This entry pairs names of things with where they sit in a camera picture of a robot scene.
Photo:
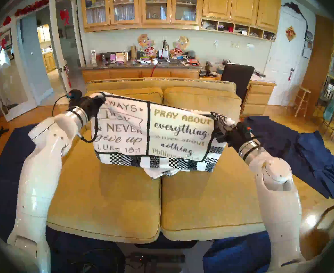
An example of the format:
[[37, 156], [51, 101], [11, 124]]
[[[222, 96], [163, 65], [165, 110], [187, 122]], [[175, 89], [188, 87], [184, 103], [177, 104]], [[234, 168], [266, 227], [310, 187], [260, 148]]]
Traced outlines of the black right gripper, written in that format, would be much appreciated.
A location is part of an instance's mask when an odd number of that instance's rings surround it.
[[237, 128], [229, 130], [228, 117], [225, 115], [213, 115], [215, 128], [226, 131], [225, 134], [217, 136], [218, 143], [226, 143], [228, 147], [241, 147], [241, 133]]

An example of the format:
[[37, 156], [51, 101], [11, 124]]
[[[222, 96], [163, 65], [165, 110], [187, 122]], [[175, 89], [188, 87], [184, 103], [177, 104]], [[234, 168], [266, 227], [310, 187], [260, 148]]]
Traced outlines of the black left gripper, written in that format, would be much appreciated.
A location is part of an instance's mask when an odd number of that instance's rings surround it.
[[96, 94], [94, 96], [83, 96], [83, 111], [87, 119], [97, 116], [100, 107], [106, 101], [106, 94]]

